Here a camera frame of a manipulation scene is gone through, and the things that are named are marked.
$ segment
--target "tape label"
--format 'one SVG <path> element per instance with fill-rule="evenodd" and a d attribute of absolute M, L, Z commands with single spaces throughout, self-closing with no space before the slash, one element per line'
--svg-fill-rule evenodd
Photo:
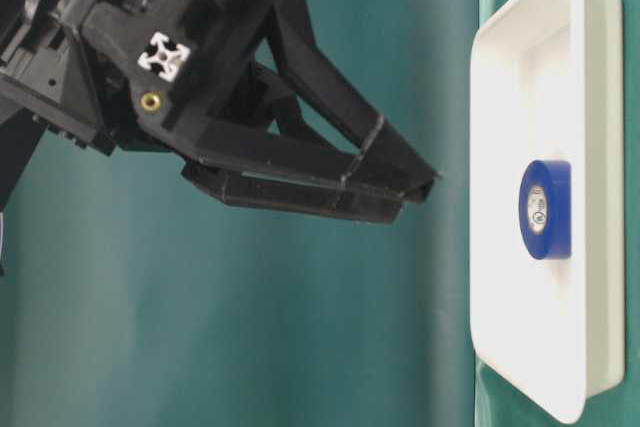
<path fill-rule="evenodd" d="M 529 217 L 529 228 L 531 231 L 540 235 L 547 227 L 549 219 L 547 195 L 542 187 L 534 185 L 529 191 L 529 200 L 527 202 L 527 212 Z"/>

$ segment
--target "green backdrop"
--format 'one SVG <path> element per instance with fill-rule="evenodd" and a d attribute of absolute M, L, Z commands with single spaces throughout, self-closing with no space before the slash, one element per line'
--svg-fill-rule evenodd
<path fill-rule="evenodd" d="M 223 207 L 172 156 L 47 134 L 7 211 L 0 425 L 459 426 L 477 0 L 309 0 L 443 179 L 393 227 Z"/>
<path fill-rule="evenodd" d="M 482 20 L 506 0 L 480 0 Z M 640 0 L 623 0 L 625 8 L 625 155 L 627 226 L 627 375 L 625 382 L 587 403 L 580 427 L 640 425 L 640 83 L 638 31 Z M 476 427 L 548 427 L 554 422 L 490 368 L 478 363 Z"/>

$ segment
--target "blue tape roll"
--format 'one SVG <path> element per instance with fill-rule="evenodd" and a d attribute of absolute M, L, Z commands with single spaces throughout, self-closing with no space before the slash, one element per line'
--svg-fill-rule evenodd
<path fill-rule="evenodd" d="M 520 231 L 534 259 L 571 257 L 571 164 L 536 160 L 520 185 Z"/>

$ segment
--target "teal fabric background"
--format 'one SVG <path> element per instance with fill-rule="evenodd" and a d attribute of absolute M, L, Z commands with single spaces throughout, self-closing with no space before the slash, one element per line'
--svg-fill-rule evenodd
<path fill-rule="evenodd" d="M 393 227 L 226 208 L 168 155 L 50 134 L 7 211 L 0 425 L 465 426 L 477 0 L 309 0 L 442 172 Z"/>
<path fill-rule="evenodd" d="M 506 0 L 481 0 L 483 20 Z M 625 8 L 625 155 L 627 227 L 627 374 L 625 382 L 587 403 L 581 427 L 627 427 L 640 424 L 640 84 L 638 31 L 640 0 L 623 0 Z M 489 367 L 478 362 L 476 427 L 548 427 L 554 422 Z"/>

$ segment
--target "white tray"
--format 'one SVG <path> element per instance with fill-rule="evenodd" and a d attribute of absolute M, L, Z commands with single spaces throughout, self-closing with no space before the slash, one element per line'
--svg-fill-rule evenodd
<path fill-rule="evenodd" d="M 621 0 L 509 0 L 471 60 L 471 330 L 478 356 L 564 423 L 624 376 Z M 538 261 L 518 194 L 572 169 L 572 255 Z"/>

